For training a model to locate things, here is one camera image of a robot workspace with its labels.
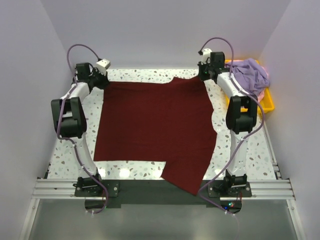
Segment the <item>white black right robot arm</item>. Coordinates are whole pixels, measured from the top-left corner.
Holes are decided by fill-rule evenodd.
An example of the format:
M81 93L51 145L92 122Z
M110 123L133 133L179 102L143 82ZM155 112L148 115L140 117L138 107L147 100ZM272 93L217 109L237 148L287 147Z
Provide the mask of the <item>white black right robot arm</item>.
M248 135L257 123L257 98L245 91L230 68L225 66L225 54L209 48L200 50L198 76L202 81L213 80L229 99L225 123L230 130L230 163L222 181L213 181L208 187L217 194L235 196L247 186Z

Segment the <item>dark red t shirt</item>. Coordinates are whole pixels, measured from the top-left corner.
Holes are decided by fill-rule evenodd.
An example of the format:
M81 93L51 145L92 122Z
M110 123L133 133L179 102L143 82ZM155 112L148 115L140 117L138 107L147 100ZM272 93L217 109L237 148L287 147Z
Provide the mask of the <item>dark red t shirt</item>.
M161 177L196 195L216 146L213 112L197 76L112 82L103 93L93 159L163 162Z

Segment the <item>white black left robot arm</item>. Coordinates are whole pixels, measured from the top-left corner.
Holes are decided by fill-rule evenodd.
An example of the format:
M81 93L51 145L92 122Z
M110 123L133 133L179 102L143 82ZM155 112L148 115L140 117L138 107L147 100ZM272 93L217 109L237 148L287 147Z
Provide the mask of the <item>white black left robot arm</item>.
M68 143L76 160L78 178L73 186L77 197L108 195L87 144L87 120L82 103L94 88L104 90L109 84L109 66L110 61L105 58L99 58L94 65L78 63L68 92L50 103L57 138Z

